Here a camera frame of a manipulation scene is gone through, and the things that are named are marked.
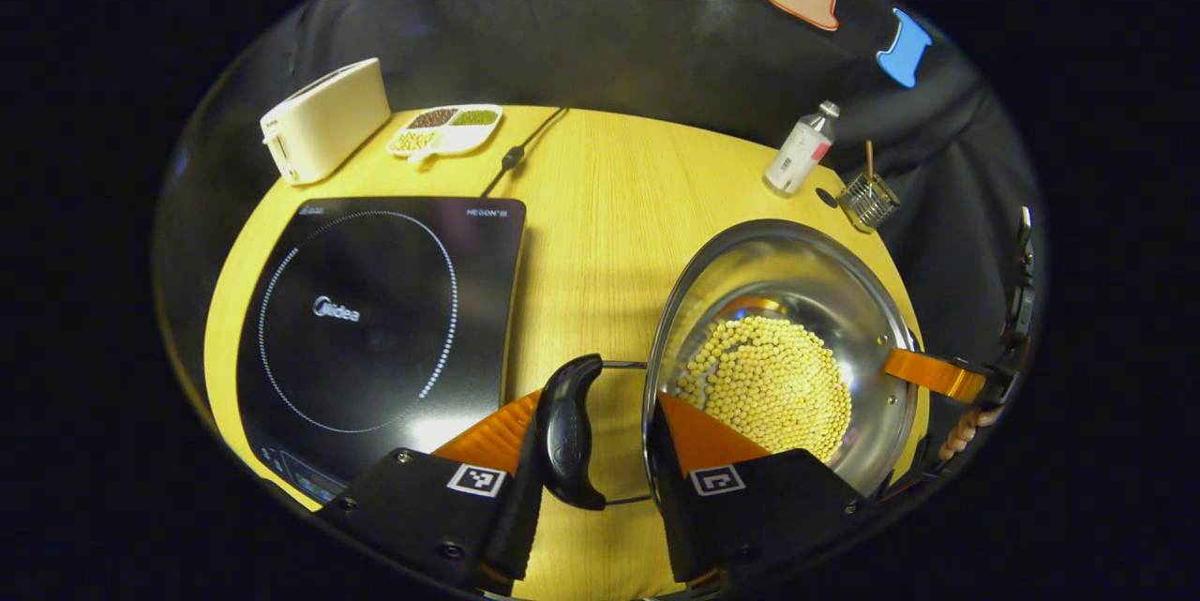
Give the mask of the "pile of soybeans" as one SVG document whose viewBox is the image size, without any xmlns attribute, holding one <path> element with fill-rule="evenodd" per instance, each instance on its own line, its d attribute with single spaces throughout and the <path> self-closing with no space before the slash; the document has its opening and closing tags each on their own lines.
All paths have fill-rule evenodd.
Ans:
<svg viewBox="0 0 1200 601">
<path fill-rule="evenodd" d="M 853 409 L 824 341 L 767 315 L 709 323 L 667 390 L 769 452 L 822 461 L 839 457 Z"/>
</svg>

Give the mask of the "steel pot with black handles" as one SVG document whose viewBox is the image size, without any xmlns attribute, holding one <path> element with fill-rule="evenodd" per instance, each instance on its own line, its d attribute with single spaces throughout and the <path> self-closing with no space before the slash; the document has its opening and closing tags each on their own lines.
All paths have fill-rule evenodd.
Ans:
<svg viewBox="0 0 1200 601">
<path fill-rule="evenodd" d="M 848 379 L 853 409 L 839 457 L 822 463 L 864 495 L 894 480 L 916 426 L 918 387 L 887 375 L 884 361 L 894 348 L 922 347 L 916 324 L 865 259 L 787 220 L 751 220 L 718 233 L 664 299 L 648 354 L 635 362 L 644 371 L 638 392 L 644 476 L 652 480 L 647 435 L 656 396 L 672 395 L 668 385 L 703 327 L 744 315 L 800 323 L 824 341 Z"/>
</svg>

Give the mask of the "black induction cooktop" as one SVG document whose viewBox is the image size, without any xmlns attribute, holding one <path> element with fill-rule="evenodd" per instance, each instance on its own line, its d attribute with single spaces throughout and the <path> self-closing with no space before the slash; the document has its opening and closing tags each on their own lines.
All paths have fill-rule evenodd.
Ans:
<svg viewBox="0 0 1200 601">
<path fill-rule="evenodd" d="M 526 204 L 300 204 L 256 281 L 236 395 L 251 450 L 324 505 L 388 451 L 430 453 L 502 408 Z"/>
</svg>

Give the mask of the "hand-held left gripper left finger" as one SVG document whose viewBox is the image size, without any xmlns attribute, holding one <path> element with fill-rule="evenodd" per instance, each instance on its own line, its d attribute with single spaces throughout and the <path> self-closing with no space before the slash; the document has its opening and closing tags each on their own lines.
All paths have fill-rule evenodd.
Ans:
<svg viewBox="0 0 1200 601">
<path fill-rule="evenodd" d="M 319 510 L 376 555 L 467 591 L 509 595 L 538 529 L 535 390 L 431 453 L 396 447 Z"/>
</svg>

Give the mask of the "white toaster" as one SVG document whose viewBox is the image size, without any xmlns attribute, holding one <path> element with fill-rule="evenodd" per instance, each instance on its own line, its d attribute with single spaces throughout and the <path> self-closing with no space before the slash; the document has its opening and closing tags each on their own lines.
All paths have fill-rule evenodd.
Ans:
<svg viewBox="0 0 1200 601">
<path fill-rule="evenodd" d="M 283 182 L 318 184 L 334 174 L 394 115 L 382 60 L 334 70 L 262 115 L 262 144 Z"/>
</svg>

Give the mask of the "white plastic bottle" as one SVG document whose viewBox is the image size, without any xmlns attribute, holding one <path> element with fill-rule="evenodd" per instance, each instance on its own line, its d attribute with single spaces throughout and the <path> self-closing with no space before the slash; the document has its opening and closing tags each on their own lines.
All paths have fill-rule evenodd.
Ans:
<svg viewBox="0 0 1200 601">
<path fill-rule="evenodd" d="M 802 115 L 764 170 L 764 186 L 779 196 L 794 196 L 834 144 L 836 118 L 840 107 L 829 100 L 817 112 Z"/>
</svg>

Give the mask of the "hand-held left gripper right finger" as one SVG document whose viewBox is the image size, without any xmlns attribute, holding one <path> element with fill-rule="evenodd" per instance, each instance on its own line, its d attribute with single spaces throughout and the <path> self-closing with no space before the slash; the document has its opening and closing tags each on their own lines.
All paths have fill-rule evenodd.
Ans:
<svg viewBox="0 0 1200 601">
<path fill-rule="evenodd" d="M 769 453 L 684 399 L 656 396 L 647 435 L 674 579 L 776 588 L 866 529 L 866 498 L 806 450 Z"/>
</svg>

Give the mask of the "white divided bean tray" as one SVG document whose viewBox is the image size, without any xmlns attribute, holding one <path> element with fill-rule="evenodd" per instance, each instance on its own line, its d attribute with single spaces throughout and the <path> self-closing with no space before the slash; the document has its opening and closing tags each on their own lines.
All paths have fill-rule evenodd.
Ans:
<svg viewBox="0 0 1200 601">
<path fill-rule="evenodd" d="M 502 106 L 493 104 L 430 107 L 396 131 L 385 149 L 415 166 L 463 156 L 491 139 L 503 115 Z"/>
</svg>

